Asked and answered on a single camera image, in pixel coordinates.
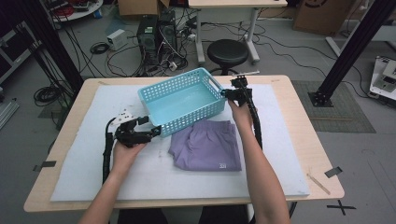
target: purple cloth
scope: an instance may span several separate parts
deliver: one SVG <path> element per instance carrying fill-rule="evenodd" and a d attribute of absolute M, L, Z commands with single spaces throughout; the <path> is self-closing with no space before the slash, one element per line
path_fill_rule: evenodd
<path fill-rule="evenodd" d="M 172 134 L 169 153 L 188 171 L 241 171 L 235 125 L 201 120 Z"/>

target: white paper sheet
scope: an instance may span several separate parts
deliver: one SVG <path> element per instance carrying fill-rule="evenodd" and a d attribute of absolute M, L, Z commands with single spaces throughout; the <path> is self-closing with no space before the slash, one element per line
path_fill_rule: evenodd
<path fill-rule="evenodd" d="M 91 201 L 102 185 L 105 127 L 124 108 L 137 117 L 148 114 L 137 96 L 143 86 L 101 86 L 71 146 L 51 200 Z M 259 109 L 264 153 L 271 162 L 287 196 L 308 195 L 300 164 L 271 85 L 249 85 Z M 212 120 L 233 122 L 231 108 Z M 151 128 L 139 126 L 141 130 Z M 123 183 L 119 200 L 248 197 L 242 144 L 237 135 L 242 172 L 190 172 L 176 168 L 167 153 L 171 136 L 155 137 L 138 155 Z"/>

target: gray floor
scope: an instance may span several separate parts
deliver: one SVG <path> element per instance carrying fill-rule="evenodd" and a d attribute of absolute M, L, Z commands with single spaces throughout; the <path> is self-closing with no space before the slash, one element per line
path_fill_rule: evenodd
<path fill-rule="evenodd" d="M 78 41 L 87 53 L 92 44 L 106 41 L 106 30 L 116 26 L 135 33 L 137 22 L 111 20 L 111 16 L 96 20 L 83 18 L 73 21 L 74 32 Z M 312 35 L 293 31 L 292 21 L 265 20 L 259 21 L 265 28 L 265 35 L 276 41 L 291 46 L 308 46 L 319 49 L 331 57 L 335 57 L 322 35 Z M 237 39 L 238 36 L 227 33 L 225 29 L 205 27 L 204 39 L 215 40 L 227 37 Z M 61 39 L 69 50 L 71 57 L 77 64 L 77 57 L 70 45 L 70 40 L 60 31 Z M 337 36 L 338 43 L 345 40 Z M 334 60 L 323 57 L 312 49 L 284 48 L 272 40 L 261 37 L 257 46 L 261 61 L 255 65 L 244 63 L 235 69 L 240 72 L 260 70 L 262 75 L 287 75 L 292 80 L 323 80 L 324 76 L 318 69 L 305 68 L 289 56 L 276 56 L 270 45 L 277 53 L 290 54 L 303 65 L 315 66 L 327 74 Z M 188 46 L 188 71 L 198 66 L 193 45 Z M 355 63 L 362 75 L 362 86 L 368 90 L 371 81 L 375 56 L 382 55 L 396 58 L 396 52 L 383 42 L 372 42 Z M 103 74 L 105 70 L 105 55 L 95 55 L 92 62 Z M 122 67 L 125 73 L 132 74 L 140 63 L 137 49 L 125 50 L 114 57 L 114 65 Z M 206 62 L 204 67 L 215 67 Z M 85 69 L 84 78 L 92 77 L 92 73 Z M 360 77 L 355 70 L 351 70 L 345 80 L 350 81 L 359 91 Z M 0 131 L 0 223 L 75 223 L 82 212 L 57 213 L 26 213 L 23 204 L 38 176 L 33 171 L 35 165 L 47 158 L 48 149 L 58 132 L 51 119 L 39 119 L 42 108 L 34 104 L 33 94 L 36 90 L 49 85 L 47 78 L 33 58 L 29 58 L 14 72 L 1 86 L 5 90 L 7 100 L 17 98 L 21 105 L 16 114 Z M 396 110 L 379 104 L 371 99 L 357 96 L 348 86 L 359 103 L 361 109 L 371 121 L 376 133 L 318 133 L 334 167 L 340 166 L 343 173 L 339 175 L 346 196 L 341 200 L 343 205 L 354 206 L 356 210 L 346 210 L 346 215 L 340 209 L 327 208 L 326 205 L 338 205 L 334 201 L 314 201 L 298 203 L 292 217 L 293 223 L 396 223 Z M 196 223 L 199 217 L 199 207 L 167 209 L 166 215 L 170 223 Z"/>

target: plastic basket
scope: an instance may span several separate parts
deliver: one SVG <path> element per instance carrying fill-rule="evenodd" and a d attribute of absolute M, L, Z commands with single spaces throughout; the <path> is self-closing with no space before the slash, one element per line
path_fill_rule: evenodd
<path fill-rule="evenodd" d="M 223 111 L 222 90 L 204 68 L 197 68 L 142 88 L 138 94 L 151 123 L 161 125 L 165 137 Z"/>

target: black stool seat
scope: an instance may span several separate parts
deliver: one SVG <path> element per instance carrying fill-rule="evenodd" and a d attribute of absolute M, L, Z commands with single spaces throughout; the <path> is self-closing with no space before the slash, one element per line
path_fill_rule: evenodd
<path fill-rule="evenodd" d="M 244 63 L 248 59 L 248 48 L 236 40 L 221 39 L 209 45 L 207 56 L 221 67 L 221 74 L 226 76 L 230 68 Z"/>

